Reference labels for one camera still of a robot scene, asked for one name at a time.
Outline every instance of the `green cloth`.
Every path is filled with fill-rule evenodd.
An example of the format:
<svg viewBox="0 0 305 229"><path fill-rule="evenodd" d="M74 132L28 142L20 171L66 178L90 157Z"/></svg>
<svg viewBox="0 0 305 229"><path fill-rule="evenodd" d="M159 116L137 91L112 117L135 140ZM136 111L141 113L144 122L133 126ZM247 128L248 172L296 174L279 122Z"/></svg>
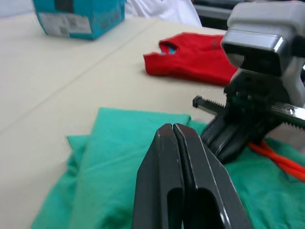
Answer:
<svg viewBox="0 0 305 229"><path fill-rule="evenodd" d="M165 123L181 123L199 134L205 126L186 114L101 108L90 135L68 137L67 171L31 228L130 229L137 170ZM291 147L272 139L268 144L305 166L305 158ZM254 228L305 228L303 183L249 149L226 168Z"/></svg>

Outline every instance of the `blue box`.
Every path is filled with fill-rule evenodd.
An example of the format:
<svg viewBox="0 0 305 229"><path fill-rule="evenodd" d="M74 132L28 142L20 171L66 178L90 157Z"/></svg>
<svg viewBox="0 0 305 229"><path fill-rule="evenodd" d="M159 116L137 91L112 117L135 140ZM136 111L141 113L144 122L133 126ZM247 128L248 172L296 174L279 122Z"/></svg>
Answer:
<svg viewBox="0 0 305 229"><path fill-rule="evenodd" d="M126 0L33 0L44 32L95 40L125 19Z"/></svg>

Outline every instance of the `box label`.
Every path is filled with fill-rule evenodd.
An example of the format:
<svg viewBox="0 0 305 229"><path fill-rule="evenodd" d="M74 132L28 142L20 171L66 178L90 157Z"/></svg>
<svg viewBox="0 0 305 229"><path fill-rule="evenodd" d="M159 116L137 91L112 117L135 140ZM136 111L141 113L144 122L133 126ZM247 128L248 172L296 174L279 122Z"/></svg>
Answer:
<svg viewBox="0 0 305 229"><path fill-rule="evenodd" d="M71 13L39 13L39 17L48 35L69 37L70 33L92 33L87 17Z"/></svg>

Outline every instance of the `beige table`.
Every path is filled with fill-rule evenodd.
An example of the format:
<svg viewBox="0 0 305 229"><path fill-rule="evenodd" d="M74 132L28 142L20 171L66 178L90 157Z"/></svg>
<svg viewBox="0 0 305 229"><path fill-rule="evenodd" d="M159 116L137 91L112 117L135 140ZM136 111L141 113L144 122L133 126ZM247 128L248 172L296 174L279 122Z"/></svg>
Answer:
<svg viewBox="0 0 305 229"><path fill-rule="evenodd" d="M34 15L2 20L0 31L0 228L30 227L65 169L66 135L88 134L99 107L208 122L212 116L192 108L192 99L225 101L219 87L148 76L142 57L184 31L224 31L129 18L89 42L48 37Z"/></svg>

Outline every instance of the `red t-shirt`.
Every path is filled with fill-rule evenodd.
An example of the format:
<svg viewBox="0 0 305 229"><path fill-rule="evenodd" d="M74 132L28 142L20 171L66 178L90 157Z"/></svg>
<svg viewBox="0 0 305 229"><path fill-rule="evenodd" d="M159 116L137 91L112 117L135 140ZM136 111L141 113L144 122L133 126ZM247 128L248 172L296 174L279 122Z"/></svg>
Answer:
<svg viewBox="0 0 305 229"><path fill-rule="evenodd" d="M222 35L181 33L161 40L162 53L144 55L145 69L149 75L227 85L237 68L222 50L222 38Z"/></svg>

